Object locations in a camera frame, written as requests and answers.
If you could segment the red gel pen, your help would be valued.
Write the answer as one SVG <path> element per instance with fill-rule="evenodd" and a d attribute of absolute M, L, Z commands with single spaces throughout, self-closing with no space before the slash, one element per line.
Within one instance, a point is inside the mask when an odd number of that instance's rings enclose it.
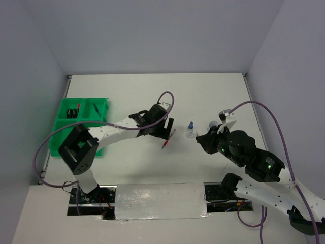
<path fill-rule="evenodd" d="M 164 142 L 161 149 L 164 149 L 166 147 L 166 145 L 168 144 L 169 140 L 171 139 L 171 137 L 174 135 L 175 132 L 176 132 L 176 128 L 172 130 L 171 134 L 169 135 L 168 139 Z"/>

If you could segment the blue gel pen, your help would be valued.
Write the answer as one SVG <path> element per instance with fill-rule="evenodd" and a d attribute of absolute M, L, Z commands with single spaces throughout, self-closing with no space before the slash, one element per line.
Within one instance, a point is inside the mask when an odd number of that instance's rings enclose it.
<path fill-rule="evenodd" d="M 95 103 L 93 103 L 93 106 L 94 106 L 94 109 L 95 109 L 96 113 L 98 114 L 98 116 L 101 117 L 101 114 L 99 112 L 97 105 Z"/>

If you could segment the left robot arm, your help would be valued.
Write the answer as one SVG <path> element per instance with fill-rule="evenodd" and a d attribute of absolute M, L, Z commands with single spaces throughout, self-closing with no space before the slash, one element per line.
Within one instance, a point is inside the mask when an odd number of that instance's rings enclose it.
<path fill-rule="evenodd" d="M 156 103 L 150 110 L 129 115 L 114 126 L 76 125 L 60 145 L 58 152 L 79 183 L 81 197 L 89 203 L 98 200 L 100 186 L 91 170 L 96 153 L 110 144 L 150 135 L 168 139 L 174 120 L 168 118 L 171 104 Z"/>

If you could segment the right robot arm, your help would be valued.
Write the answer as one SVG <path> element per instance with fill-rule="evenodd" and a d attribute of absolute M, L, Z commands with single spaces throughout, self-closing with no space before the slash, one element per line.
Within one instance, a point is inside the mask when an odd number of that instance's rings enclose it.
<path fill-rule="evenodd" d="M 265 191 L 256 184 L 227 173 L 221 182 L 221 194 L 226 199 L 246 198 L 266 207 L 273 207 L 289 217 L 290 225 L 306 235 L 324 234 L 324 200 L 303 185 L 292 180 L 289 169 L 273 153 L 256 147 L 255 139 L 244 131 L 217 133 L 212 126 L 205 135 L 196 137 L 208 154 L 220 153 L 257 182 L 273 188 Z"/>

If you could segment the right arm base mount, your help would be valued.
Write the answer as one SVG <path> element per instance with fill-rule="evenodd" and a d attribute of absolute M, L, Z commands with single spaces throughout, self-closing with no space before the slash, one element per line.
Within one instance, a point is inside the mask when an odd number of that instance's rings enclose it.
<path fill-rule="evenodd" d="M 220 182 L 204 183 L 204 188 L 207 213 L 253 211 L 251 201 L 225 195 Z"/>

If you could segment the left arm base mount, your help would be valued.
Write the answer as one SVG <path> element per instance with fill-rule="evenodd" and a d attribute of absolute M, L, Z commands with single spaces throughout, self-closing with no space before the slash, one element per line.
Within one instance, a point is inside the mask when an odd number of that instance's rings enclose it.
<path fill-rule="evenodd" d="M 115 197 L 117 186 L 99 186 L 93 195 L 86 194 L 77 187 L 69 186 L 71 181 L 64 182 L 61 188 L 69 194 L 67 216 L 98 216 L 103 220 L 115 220 Z"/>

